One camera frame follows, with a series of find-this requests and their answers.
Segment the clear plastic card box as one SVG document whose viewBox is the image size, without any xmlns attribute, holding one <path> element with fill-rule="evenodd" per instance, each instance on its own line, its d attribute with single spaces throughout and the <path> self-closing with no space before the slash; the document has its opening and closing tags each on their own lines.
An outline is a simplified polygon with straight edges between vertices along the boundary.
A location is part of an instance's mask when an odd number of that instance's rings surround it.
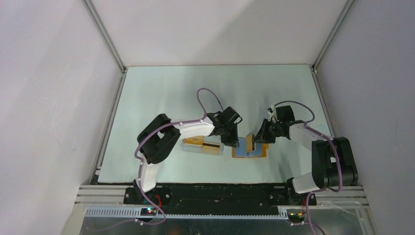
<svg viewBox="0 0 415 235">
<path fill-rule="evenodd" d="M 217 136 L 195 136 L 183 139 L 181 148 L 186 152 L 220 156 L 223 154 L 224 145 Z"/>
</svg>

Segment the orange card holder wallet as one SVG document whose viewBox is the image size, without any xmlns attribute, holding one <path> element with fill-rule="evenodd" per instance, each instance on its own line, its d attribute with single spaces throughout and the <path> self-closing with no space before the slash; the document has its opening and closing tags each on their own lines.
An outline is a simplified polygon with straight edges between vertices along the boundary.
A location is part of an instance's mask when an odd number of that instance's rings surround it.
<svg viewBox="0 0 415 235">
<path fill-rule="evenodd" d="M 267 157 L 269 144 L 247 142 L 245 138 L 239 138 L 239 146 L 231 149 L 231 157 L 235 159 L 251 159 Z"/>
</svg>

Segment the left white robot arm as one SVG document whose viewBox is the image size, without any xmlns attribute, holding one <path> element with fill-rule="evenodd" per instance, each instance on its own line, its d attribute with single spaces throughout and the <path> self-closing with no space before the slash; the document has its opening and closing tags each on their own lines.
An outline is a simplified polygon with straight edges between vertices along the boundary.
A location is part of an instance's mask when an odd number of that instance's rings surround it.
<svg viewBox="0 0 415 235">
<path fill-rule="evenodd" d="M 159 164 L 166 160 L 177 142 L 197 136 L 219 136 L 223 145 L 238 147 L 237 125 L 242 120 L 231 106 L 193 120 L 172 121 L 166 114 L 157 115 L 137 137 L 138 147 L 134 153 L 139 160 L 136 198 L 143 204 L 154 200 Z"/>
</svg>

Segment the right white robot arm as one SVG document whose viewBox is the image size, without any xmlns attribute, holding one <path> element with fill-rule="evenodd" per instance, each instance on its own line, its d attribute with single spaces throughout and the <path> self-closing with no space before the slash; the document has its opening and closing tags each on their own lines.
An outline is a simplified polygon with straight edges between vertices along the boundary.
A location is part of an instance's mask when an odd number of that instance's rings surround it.
<svg viewBox="0 0 415 235">
<path fill-rule="evenodd" d="M 287 182 L 289 188 L 284 197 L 289 204 L 298 204 L 305 193 L 322 189 L 340 191 L 344 186 L 357 183 L 358 171 L 347 138 L 323 134 L 306 121 L 297 120 L 289 105 L 270 107 L 268 114 L 254 135 L 253 143 L 271 144 L 277 138 L 286 138 L 311 152 L 311 171 Z"/>
</svg>

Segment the gold credit card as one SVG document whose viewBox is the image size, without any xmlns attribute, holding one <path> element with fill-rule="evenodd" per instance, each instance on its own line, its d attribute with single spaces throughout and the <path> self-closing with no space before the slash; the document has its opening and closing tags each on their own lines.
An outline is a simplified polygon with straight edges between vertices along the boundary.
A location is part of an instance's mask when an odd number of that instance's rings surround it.
<svg viewBox="0 0 415 235">
<path fill-rule="evenodd" d="M 203 145 L 201 146 L 201 152 L 205 154 L 211 154 L 211 155 L 221 155 L 222 146 L 220 143 L 204 142 Z"/>
<path fill-rule="evenodd" d="M 202 146 L 204 143 L 204 137 L 203 136 L 195 136 L 186 138 L 183 140 L 184 145 L 192 145 L 192 146 Z"/>
</svg>

